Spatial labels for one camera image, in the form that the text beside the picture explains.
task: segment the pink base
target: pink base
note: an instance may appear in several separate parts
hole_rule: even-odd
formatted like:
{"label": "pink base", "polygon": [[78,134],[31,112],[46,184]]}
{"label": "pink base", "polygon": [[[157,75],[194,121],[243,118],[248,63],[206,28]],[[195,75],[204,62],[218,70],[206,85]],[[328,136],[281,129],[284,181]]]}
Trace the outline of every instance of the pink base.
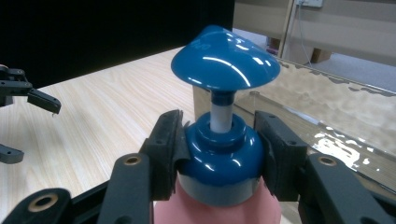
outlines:
{"label": "pink base", "polygon": [[177,181],[176,194],[154,207],[155,224],[266,224],[280,223],[279,202],[263,181],[253,197],[232,207],[212,207],[190,197]]}

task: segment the table surface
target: table surface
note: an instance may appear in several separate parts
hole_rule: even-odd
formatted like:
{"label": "table surface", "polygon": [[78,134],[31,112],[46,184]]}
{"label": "table surface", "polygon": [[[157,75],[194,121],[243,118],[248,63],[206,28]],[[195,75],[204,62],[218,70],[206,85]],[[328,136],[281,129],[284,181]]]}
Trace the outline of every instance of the table surface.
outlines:
{"label": "table surface", "polygon": [[0,143],[25,153],[20,163],[0,163],[0,220],[41,189],[74,197],[107,181],[115,160],[137,152],[162,113],[181,109],[193,121],[192,87],[170,69],[176,52],[40,89],[61,101],[59,115],[25,97],[0,108]]}

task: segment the white cylinder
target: white cylinder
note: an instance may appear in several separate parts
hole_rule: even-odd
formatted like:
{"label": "white cylinder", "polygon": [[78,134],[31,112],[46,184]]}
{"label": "white cylinder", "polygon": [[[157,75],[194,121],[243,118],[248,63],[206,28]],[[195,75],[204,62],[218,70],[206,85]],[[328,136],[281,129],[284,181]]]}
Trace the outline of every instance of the white cylinder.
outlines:
{"label": "white cylinder", "polygon": [[215,105],[210,109],[210,130],[214,133],[227,133],[233,123],[233,105]]}

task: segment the light wood grain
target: light wood grain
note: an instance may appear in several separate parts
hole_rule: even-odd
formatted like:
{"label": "light wood grain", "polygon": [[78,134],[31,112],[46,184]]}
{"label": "light wood grain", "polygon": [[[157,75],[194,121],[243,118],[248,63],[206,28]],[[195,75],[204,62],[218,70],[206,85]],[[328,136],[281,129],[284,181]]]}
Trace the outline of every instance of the light wood grain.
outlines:
{"label": "light wood grain", "polygon": [[38,190],[74,197],[108,180],[114,161],[138,151],[162,113],[181,109],[193,121],[191,85],[170,69],[177,51],[41,89],[61,101],[55,117],[23,97],[0,108],[0,143],[25,153],[20,163],[0,164],[0,220]]}

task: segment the blue mushroom-shaped cap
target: blue mushroom-shaped cap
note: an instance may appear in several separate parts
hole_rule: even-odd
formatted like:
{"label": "blue mushroom-shaped cap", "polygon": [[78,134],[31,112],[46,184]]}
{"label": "blue mushroom-shaped cap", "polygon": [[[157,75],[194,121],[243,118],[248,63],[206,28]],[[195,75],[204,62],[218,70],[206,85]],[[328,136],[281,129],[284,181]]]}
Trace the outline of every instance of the blue mushroom-shaped cap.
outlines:
{"label": "blue mushroom-shaped cap", "polygon": [[237,91],[274,80],[277,60],[249,40],[221,27],[206,27],[172,61],[182,80],[212,91]]}

